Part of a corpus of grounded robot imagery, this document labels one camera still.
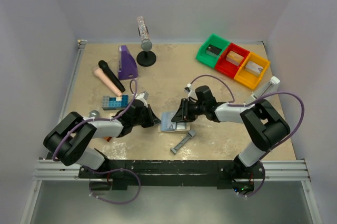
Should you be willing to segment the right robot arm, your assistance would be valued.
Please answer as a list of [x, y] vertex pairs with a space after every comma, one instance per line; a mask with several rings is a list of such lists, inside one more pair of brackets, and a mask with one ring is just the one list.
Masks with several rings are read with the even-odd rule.
[[210, 121], [244, 124], [251, 142], [235, 158], [244, 167], [251, 167], [273, 146], [290, 134], [290, 127], [266, 99], [248, 106], [230, 106], [218, 102], [207, 85], [195, 90], [196, 98], [181, 99], [172, 122], [193, 122], [199, 115]]

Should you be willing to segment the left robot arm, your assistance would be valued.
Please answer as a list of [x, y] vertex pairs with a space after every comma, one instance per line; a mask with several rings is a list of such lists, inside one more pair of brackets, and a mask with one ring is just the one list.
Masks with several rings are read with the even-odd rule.
[[98, 170], [107, 157], [88, 146], [92, 139], [121, 138], [136, 126], [149, 128], [160, 122], [149, 104], [135, 99], [111, 118], [86, 118], [71, 112], [45, 137], [43, 145], [53, 154], [54, 161]]

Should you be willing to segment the silver credit card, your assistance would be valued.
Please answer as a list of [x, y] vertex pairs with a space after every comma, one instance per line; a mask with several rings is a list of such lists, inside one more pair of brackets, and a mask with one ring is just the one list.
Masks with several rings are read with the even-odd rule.
[[164, 112], [161, 116], [161, 131], [171, 132], [176, 129], [176, 122], [171, 122], [172, 117], [175, 115], [174, 112]]

